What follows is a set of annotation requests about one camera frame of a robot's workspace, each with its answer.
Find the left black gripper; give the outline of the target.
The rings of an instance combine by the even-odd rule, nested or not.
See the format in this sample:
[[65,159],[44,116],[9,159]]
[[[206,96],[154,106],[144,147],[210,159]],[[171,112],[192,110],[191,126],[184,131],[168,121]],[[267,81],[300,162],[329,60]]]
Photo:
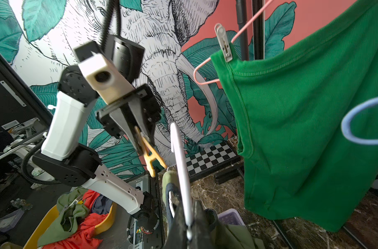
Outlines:
[[141,138],[135,128],[139,128],[153,145],[156,123],[161,119],[161,107],[149,85],[142,85],[99,109],[96,118],[111,136],[120,138],[126,135],[141,156]]

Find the light blue wire hanger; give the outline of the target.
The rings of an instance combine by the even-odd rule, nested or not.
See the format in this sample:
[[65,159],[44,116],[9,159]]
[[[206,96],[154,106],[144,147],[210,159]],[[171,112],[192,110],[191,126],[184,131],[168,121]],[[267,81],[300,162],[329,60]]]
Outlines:
[[341,122],[341,132],[352,143],[378,146],[378,97],[351,109]]

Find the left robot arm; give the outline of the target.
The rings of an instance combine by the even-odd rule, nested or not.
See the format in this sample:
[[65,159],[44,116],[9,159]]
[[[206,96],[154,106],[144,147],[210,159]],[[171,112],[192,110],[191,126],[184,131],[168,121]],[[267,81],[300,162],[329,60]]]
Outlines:
[[155,124],[161,108],[151,88],[133,87],[139,77],[144,48],[121,36],[121,6],[109,1],[103,21],[97,21],[98,1],[57,1],[31,4],[24,1],[25,25],[46,9],[35,26],[39,34],[26,32],[28,43],[47,58],[59,62],[61,77],[57,104],[47,137],[32,150],[34,163],[58,183],[96,191],[123,207],[139,221],[156,218],[154,200],[148,192],[133,189],[111,173],[97,152],[79,143],[79,137],[98,98],[106,103],[98,121],[113,137],[126,135],[134,150],[152,160]]

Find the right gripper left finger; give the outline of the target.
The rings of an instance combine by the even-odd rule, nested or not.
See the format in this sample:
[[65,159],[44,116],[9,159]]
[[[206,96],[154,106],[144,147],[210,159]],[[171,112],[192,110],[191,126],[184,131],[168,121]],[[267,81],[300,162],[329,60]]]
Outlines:
[[172,225],[163,247],[164,249],[187,249],[187,225],[185,223],[183,204],[180,202],[175,210]]

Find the white wire hanger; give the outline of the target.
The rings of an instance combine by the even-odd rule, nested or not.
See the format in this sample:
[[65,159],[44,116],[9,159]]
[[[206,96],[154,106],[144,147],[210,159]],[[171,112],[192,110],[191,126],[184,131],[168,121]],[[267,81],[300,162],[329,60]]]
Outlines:
[[170,124],[171,151],[176,159],[176,168],[180,183],[181,198],[183,204],[183,212],[185,224],[187,226],[187,239],[191,242],[193,238],[192,225],[194,222],[194,214],[192,211],[192,197],[190,188],[190,179],[187,169],[186,157],[184,154],[184,146],[182,143],[179,127],[175,122]]

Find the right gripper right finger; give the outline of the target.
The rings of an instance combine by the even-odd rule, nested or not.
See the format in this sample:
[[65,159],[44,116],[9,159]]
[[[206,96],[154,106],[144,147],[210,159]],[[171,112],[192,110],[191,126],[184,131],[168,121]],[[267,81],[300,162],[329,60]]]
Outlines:
[[206,213],[199,200],[194,201],[192,224],[192,249],[213,249]]

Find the olive tank top grey trim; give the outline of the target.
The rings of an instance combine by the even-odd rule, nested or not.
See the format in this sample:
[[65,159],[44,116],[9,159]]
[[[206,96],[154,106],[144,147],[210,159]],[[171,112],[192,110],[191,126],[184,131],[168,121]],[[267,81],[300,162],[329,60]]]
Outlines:
[[[162,179],[163,201],[166,207],[168,233],[172,225],[175,210],[182,203],[178,172],[167,171]],[[251,236],[246,226],[224,225],[213,209],[204,209],[209,224],[211,241],[214,249],[264,249],[261,239]],[[188,240],[188,248],[192,249],[192,241]]]

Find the wooden clothespin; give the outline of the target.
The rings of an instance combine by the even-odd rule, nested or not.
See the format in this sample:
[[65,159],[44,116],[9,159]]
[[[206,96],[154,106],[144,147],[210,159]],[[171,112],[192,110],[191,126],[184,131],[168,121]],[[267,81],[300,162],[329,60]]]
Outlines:
[[140,129],[135,126],[136,137],[138,140],[138,144],[142,149],[142,155],[144,157],[147,170],[150,173],[152,178],[156,177],[156,171],[153,166],[153,163],[156,161],[158,162],[164,169],[167,169],[167,165],[165,164],[163,158],[158,154],[155,148],[148,142],[148,140],[141,134]]

